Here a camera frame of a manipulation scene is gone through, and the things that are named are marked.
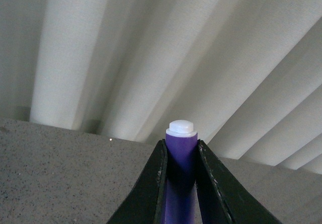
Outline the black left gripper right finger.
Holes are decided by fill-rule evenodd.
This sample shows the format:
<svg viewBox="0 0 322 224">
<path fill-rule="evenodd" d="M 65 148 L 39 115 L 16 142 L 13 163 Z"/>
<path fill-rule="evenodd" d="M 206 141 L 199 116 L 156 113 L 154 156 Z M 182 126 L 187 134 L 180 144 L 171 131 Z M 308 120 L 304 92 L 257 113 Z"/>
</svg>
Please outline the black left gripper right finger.
<svg viewBox="0 0 322 224">
<path fill-rule="evenodd" d="M 203 223 L 281 222 L 244 188 L 202 140 L 198 140 L 195 174 Z"/>
</svg>

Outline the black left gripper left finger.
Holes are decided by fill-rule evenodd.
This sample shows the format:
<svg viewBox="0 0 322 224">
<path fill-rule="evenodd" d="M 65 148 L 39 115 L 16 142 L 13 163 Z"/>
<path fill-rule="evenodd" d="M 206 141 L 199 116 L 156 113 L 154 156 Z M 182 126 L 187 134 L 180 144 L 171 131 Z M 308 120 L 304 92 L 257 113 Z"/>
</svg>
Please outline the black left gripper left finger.
<svg viewBox="0 0 322 224">
<path fill-rule="evenodd" d="M 168 154 L 158 141 L 132 190 L 108 223 L 162 223 Z"/>
</svg>

